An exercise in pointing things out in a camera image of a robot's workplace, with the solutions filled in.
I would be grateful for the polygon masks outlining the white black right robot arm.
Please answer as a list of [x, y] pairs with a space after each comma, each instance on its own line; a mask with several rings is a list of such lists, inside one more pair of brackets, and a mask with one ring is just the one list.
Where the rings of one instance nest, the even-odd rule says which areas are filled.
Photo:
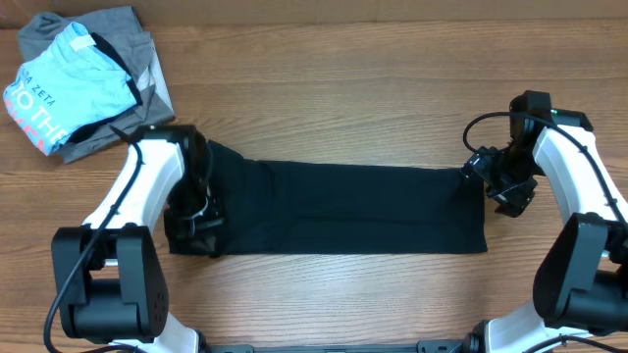
[[577, 111], [556, 109], [550, 95], [526, 90], [504, 112], [510, 141], [480, 147], [461, 171], [480, 177], [497, 213], [520, 216], [545, 177], [563, 229], [539, 266], [529, 302], [477, 324], [458, 352], [551, 352], [577, 342], [605, 352], [600, 337], [627, 329], [627, 202]]

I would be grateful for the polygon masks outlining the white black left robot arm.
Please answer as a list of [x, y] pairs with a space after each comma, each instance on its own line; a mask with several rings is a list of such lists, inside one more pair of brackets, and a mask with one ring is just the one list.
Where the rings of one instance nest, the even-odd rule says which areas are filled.
[[57, 294], [43, 328], [56, 351], [54, 319], [69, 338], [97, 352], [206, 352], [204, 335], [169, 310], [169, 292], [153, 241], [164, 221], [169, 242], [212, 252], [208, 230], [224, 224], [210, 176], [214, 156], [195, 126], [143, 126], [116, 134], [128, 158], [97, 209], [79, 227], [61, 227], [51, 253]]

